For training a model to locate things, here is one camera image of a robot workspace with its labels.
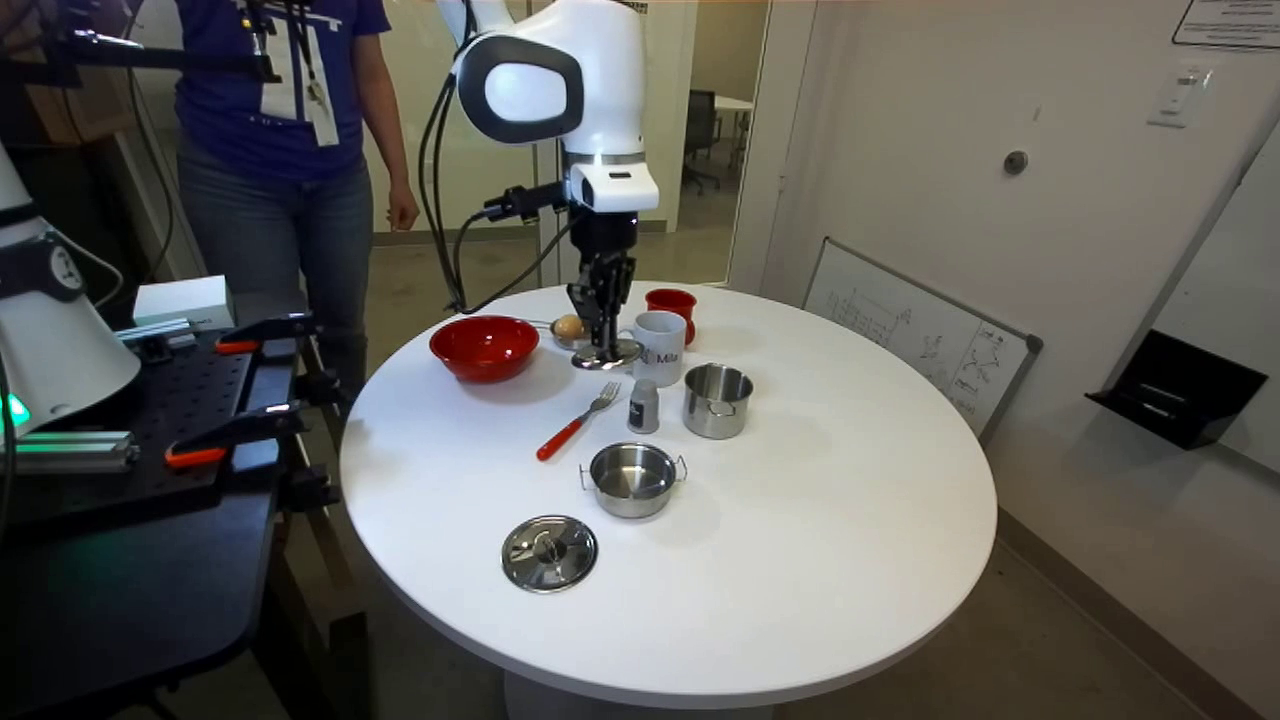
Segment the blue shirt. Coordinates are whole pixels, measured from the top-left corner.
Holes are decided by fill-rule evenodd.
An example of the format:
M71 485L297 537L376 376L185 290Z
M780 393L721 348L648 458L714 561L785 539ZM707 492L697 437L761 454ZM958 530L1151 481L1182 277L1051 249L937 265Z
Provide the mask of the blue shirt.
M195 58L251 58L255 37L243 31L232 0L181 0L185 51ZM222 161L232 171L269 183L310 183L358 165L358 94L356 94L356 37L387 31L382 0L310 0L306 23L314 31L337 114L337 142L320 149L314 127L298 114L263 114L263 78L251 70L185 69L175 82L175 114L191 142Z

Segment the whiteboard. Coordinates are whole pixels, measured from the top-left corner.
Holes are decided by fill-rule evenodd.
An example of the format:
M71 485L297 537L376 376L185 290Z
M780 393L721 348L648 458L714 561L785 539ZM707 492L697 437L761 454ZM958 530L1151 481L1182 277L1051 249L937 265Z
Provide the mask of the whiteboard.
M989 437L1012 385L1039 351L1036 334L1012 333L831 235L816 254L802 308L826 315L929 376Z
M1217 444L1280 466L1280 123L1206 224L1154 326L1267 376Z

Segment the floor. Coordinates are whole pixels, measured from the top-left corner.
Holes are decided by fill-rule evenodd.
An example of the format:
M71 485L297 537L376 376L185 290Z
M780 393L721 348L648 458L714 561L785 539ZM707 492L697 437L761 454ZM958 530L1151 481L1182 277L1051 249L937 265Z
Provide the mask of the floor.
M724 267L732 192L689 192L681 235L648 233L638 277L714 281ZM462 251L477 290L500 289L532 254L532 239L477 239ZM382 239L373 281L373 355L387 355L443 315L440 271L422 239ZM356 561L368 601L381 720L504 720L500 673L458 652ZM159 696L181 720L278 720L260 666L238 654ZM843 691L789 705L780 720L1192 720L1196 710L1039 567L1004 539L972 601L908 660Z

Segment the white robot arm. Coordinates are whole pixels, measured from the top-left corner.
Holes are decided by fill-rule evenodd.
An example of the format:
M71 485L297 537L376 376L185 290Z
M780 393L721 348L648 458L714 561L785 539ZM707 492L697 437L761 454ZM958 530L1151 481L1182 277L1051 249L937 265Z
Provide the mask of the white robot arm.
M552 0L512 19L500 0L436 0L458 44L451 77L467 120L500 142L558 138L579 281L568 296L600 360L631 289L638 210L661 202L642 165L642 37L623 0Z

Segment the person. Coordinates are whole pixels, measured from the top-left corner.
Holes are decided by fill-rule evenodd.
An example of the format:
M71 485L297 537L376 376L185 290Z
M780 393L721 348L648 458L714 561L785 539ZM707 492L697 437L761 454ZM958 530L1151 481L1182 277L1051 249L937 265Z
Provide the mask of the person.
M175 165L191 235L232 301L310 311L348 395L368 351L363 123L387 171L387 227L418 217L381 49L387 27L382 0L181 0L191 62L175 82Z

